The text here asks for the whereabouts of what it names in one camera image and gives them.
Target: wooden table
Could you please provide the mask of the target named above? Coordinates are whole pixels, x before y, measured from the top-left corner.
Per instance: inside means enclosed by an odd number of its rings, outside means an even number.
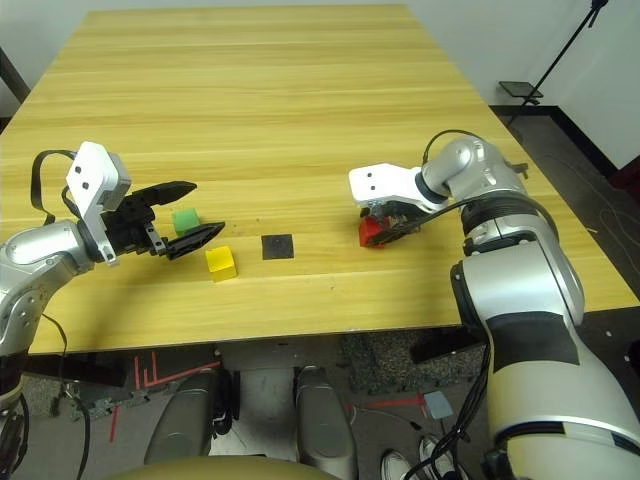
[[[2,135],[2,234],[39,225],[30,167],[83,140],[117,152],[134,188],[190,180],[157,208],[225,220],[239,277],[210,280],[204,252],[98,265],[47,312],[69,349],[100,350],[459,323],[449,268],[462,257],[450,214],[383,251],[358,246],[347,172],[414,166],[445,128],[477,132],[554,215],[587,310],[636,297],[553,187],[403,6],[212,8],[91,13]],[[439,141],[433,154],[446,140]],[[59,214],[68,163],[49,160],[45,205]],[[295,258],[262,260],[261,236],[293,234]],[[32,352],[61,349],[47,322]]]

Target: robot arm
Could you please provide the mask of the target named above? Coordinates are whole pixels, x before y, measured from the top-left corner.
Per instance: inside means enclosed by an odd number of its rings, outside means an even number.
[[[53,294],[97,262],[114,266],[119,255],[134,251],[171,260],[200,248],[224,227],[205,224],[172,241],[160,237],[151,206],[177,200],[196,185],[169,182],[125,196],[131,179],[124,165],[95,143],[80,146],[67,184],[77,224],[48,223],[0,245],[0,475],[10,473],[16,461],[22,417],[14,409],[22,392],[22,370]],[[54,220],[50,214],[47,218]]]
[[[494,146],[464,136],[421,168],[393,167],[403,176],[379,174],[390,167],[350,172],[359,206],[384,214],[388,202],[410,203],[425,212],[424,223],[447,208],[449,196],[463,203],[465,258],[451,281],[463,324],[491,347],[487,390],[496,450],[487,472],[635,478],[640,424],[613,375],[576,333],[582,286],[553,224],[528,200],[512,166]],[[395,220],[402,226],[402,218]],[[397,236],[383,231],[379,238]]]

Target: white sneaker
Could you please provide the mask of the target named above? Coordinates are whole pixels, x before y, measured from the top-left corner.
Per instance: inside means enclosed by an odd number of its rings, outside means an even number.
[[[400,452],[391,450],[382,457],[380,477],[382,480],[404,480],[404,475],[410,469],[407,459]]]
[[[431,456],[431,453],[436,448],[436,444],[438,443],[438,438],[433,435],[427,435],[420,440],[419,454],[420,461],[424,461]],[[451,458],[451,453],[446,452],[444,455],[441,455],[435,462],[435,467],[438,470],[438,473],[441,477],[443,477],[448,472],[454,472],[455,468],[453,466],[453,458]],[[427,475],[429,480],[436,480],[438,477],[433,471],[433,465],[429,465],[425,467],[424,473]],[[462,473],[462,480],[469,480],[467,476],[467,472],[464,471],[462,467],[460,467],[460,473]]]

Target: white cable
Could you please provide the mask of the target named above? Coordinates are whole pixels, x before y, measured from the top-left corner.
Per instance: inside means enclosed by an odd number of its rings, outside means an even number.
[[[613,229],[607,224],[605,218],[604,218],[604,213],[605,212],[611,212],[614,216],[614,218],[616,219],[616,222],[618,223],[618,226],[620,227],[620,230],[622,231],[622,233],[624,234],[625,237],[627,237],[627,239],[636,247],[640,247],[640,242],[638,242],[635,238],[633,238],[629,232],[627,232],[627,230],[624,228],[624,225],[622,224],[622,220],[620,220],[620,216],[624,216],[625,218],[631,220],[633,223],[635,223],[636,225],[640,225],[640,222],[638,220],[636,220],[635,218],[633,218],[631,215],[628,215],[624,212],[619,212],[618,210],[616,210],[616,208],[613,206],[613,204],[609,201],[609,199],[607,197],[605,197],[602,193],[600,193],[598,191],[598,189],[586,178],[586,174],[583,175],[582,173],[580,173],[578,171],[577,168],[575,168],[573,165],[565,162],[564,160],[555,157],[553,155],[545,155],[546,157],[549,157],[551,159],[553,159],[554,161],[558,161],[560,163],[562,163],[565,167],[569,168],[570,170],[572,170],[585,184],[587,184],[587,186],[605,203],[609,206],[609,209],[601,209],[599,214],[598,214],[598,218],[600,219],[600,221],[602,222],[602,224],[604,225],[604,228],[606,228],[607,232],[609,232],[609,235],[611,235],[611,237],[615,240],[615,242],[618,244],[618,246],[622,249],[622,251],[624,252],[625,256],[627,257],[627,259],[629,260],[629,264],[631,265],[631,268],[633,268],[633,270],[635,271],[636,275],[638,275],[640,277],[640,268],[638,268],[638,266],[636,265],[636,262],[633,260],[633,256],[629,253],[629,251],[627,250],[626,246],[624,245],[624,243],[620,240],[620,238],[618,237],[618,235],[616,235],[616,233],[613,231]]]

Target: gray shoe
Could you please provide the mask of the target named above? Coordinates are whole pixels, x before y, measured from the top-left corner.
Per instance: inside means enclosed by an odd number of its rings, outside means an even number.
[[[427,458],[431,456],[431,453],[436,448],[436,444],[438,443],[438,438],[434,435],[427,435],[420,440],[419,446],[419,454],[420,461],[423,462]],[[455,468],[453,466],[453,458],[451,458],[451,453],[447,452],[444,455],[441,455],[435,462],[435,467],[438,470],[438,473],[441,477],[443,477],[448,472],[455,472]],[[433,471],[433,465],[429,465],[423,469],[425,475],[429,480],[436,480],[438,477]],[[464,471],[462,467],[460,467],[460,473],[462,474],[462,480],[469,480],[467,472]]]
[[[380,478],[382,480],[404,480],[404,475],[411,469],[411,465],[400,452],[391,450],[384,454],[380,463]]]

